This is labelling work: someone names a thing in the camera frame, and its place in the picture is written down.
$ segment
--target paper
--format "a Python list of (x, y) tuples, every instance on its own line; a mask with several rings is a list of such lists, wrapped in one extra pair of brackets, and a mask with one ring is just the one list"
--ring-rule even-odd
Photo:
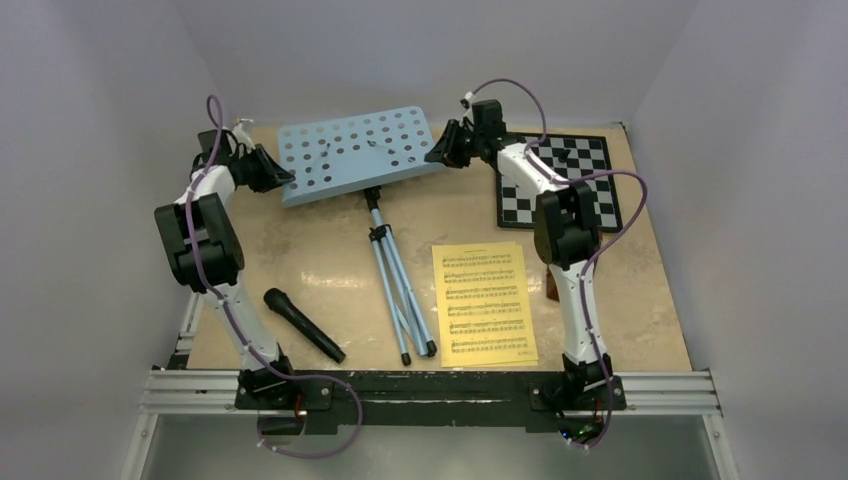
[(520, 245), (437, 245), (433, 270), (443, 367), (538, 361)]

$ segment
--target gray wall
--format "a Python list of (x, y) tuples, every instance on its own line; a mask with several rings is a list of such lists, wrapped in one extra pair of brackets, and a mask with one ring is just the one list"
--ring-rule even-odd
[[(630, 118), (696, 0), (177, 0), (238, 115), (298, 123), (416, 104), (441, 122), (494, 77), (558, 124)], [(507, 121), (537, 124), (509, 86)]]
[(701, 0), (633, 120), (743, 478), (848, 469), (848, 3)]
[(0, 477), (118, 477), (187, 298), (153, 209), (211, 91), (170, 0), (0, 3)]

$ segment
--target black and white square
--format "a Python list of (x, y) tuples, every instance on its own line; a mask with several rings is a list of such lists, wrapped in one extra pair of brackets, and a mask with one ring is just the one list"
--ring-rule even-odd
[[(537, 140), (538, 134), (520, 134), (527, 141)], [(565, 178), (578, 178), (591, 173), (611, 170), (609, 150), (604, 137), (548, 135), (533, 151), (545, 164)], [(495, 174), (498, 200), (498, 226), (502, 228), (533, 228), (536, 198), (525, 194), (512, 180)], [(621, 230), (621, 212), (615, 181), (602, 177), (586, 182), (597, 195), (595, 214), (601, 231)]]

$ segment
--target tan tabletop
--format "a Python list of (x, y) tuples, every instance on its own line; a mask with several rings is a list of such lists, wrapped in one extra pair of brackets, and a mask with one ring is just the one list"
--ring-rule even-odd
[[(256, 127), (252, 132), (254, 141), (274, 157), (278, 155), (277, 130)], [(621, 129), (560, 129), (553, 133), (604, 136), (613, 167), (634, 168)], [(392, 225), (437, 345), (439, 319), (431, 247), (505, 241), (522, 245), (539, 365), (511, 369), (561, 369), (563, 323), (559, 305), (545, 296), (545, 265), (536, 255), (532, 231), (497, 226), (494, 182), (491, 167), (475, 159), (470, 168), (385, 186), (380, 210), (384, 221)], [(616, 179), (616, 189), (626, 221), (638, 203), (639, 187), (634, 180), (621, 177)], [(242, 188), (233, 196), (229, 215), (244, 249), (249, 295), (295, 369), (405, 368), (367, 237), (373, 221), (361, 193), (283, 208), (279, 190), (259, 195)], [(613, 368), (634, 372), (691, 369), (647, 212), (601, 257), (595, 279), (598, 318)], [(342, 347), (347, 359), (341, 366), (268, 310), (262, 295), (271, 287), (288, 293), (295, 305)], [(408, 368), (441, 369), (438, 355), (418, 357), (412, 344), (407, 345), (413, 357)], [(188, 367), (239, 367), (235, 347), (208, 307), (201, 312)]]

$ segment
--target yellow sheet music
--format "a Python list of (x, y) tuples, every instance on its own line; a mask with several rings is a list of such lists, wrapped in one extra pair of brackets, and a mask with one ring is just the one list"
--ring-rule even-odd
[(433, 269), (443, 367), (538, 362), (520, 245), (437, 245)]

